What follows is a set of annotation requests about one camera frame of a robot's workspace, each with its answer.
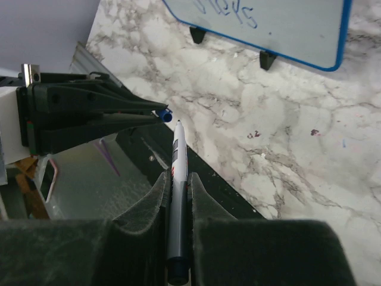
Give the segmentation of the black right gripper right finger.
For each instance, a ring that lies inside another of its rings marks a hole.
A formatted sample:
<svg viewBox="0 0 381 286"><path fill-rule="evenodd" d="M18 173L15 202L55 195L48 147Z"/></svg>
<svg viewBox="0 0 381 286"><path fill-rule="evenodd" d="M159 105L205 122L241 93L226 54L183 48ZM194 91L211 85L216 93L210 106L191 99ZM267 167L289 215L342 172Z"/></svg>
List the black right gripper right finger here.
<svg viewBox="0 0 381 286"><path fill-rule="evenodd" d="M193 285L355 285L342 244L318 220L237 219L189 177Z"/></svg>

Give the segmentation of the blue marker cap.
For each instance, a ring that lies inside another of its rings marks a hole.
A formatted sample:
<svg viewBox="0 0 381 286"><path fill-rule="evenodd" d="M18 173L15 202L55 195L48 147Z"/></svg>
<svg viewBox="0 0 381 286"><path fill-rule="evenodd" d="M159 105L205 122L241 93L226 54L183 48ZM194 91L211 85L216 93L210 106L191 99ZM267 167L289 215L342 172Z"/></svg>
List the blue marker cap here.
<svg viewBox="0 0 381 286"><path fill-rule="evenodd" d="M152 113L160 118L164 123L171 122L173 118L172 111L168 108L163 110L154 110Z"/></svg>

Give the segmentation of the white whiteboard marker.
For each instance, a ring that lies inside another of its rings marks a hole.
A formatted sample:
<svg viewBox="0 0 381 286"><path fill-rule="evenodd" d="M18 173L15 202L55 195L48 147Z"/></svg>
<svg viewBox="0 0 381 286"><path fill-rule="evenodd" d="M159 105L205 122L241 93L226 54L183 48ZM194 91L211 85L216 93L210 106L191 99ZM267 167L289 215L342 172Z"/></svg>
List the white whiteboard marker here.
<svg viewBox="0 0 381 286"><path fill-rule="evenodd" d="M189 281L188 155L185 130L180 120L177 121L174 129L171 178L167 236L167 281L170 285L185 285Z"/></svg>

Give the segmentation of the blue framed small whiteboard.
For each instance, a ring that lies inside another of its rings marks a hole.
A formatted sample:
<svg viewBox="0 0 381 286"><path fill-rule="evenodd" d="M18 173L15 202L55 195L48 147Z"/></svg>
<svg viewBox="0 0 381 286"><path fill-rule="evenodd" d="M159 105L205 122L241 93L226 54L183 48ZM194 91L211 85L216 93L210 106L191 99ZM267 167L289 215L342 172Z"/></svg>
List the blue framed small whiteboard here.
<svg viewBox="0 0 381 286"><path fill-rule="evenodd" d="M164 1L176 20L326 72L339 68L351 1Z"/></svg>

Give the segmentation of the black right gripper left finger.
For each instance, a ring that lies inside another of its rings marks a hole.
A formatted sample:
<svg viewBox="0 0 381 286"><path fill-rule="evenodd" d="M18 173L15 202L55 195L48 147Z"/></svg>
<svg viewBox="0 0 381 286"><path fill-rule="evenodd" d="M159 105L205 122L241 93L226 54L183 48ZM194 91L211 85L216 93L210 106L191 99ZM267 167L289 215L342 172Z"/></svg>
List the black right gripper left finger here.
<svg viewBox="0 0 381 286"><path fill-rule="evenodd" d="M2 285L164 285L167 175L113 220L1 223Z"/></svg>

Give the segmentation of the aluminium table edge frame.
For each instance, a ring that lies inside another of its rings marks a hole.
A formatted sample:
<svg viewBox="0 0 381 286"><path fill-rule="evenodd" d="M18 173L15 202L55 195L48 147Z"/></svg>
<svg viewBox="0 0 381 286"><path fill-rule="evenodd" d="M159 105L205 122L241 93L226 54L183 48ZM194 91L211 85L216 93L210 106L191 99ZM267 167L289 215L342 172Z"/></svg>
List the aluminium table edge frame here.
<svg viewBox="0 0 381 286"><path fill-rule="evenodd" d="M69 71L73 74L85 74L93 80L103 80L119 88L127 89L81 42L76 45Z"/></svg>

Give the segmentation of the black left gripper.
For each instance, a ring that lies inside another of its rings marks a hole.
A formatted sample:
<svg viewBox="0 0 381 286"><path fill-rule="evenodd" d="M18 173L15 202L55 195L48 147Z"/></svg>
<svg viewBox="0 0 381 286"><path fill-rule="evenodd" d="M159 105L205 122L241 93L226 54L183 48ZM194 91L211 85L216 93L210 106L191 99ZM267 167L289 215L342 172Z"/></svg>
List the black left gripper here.
<svg viewBox="0 0 381 286"><path fill-rule="evenodd" d="M17 88L16 96L21 144L30 155L56 154L112 133L155 125L157 117L153 114L127 113L165 110L168 107L106 82L33 83L29 87ZM38 133L36 111L46 114L108 114L81 125L42 129Z"/></svg>

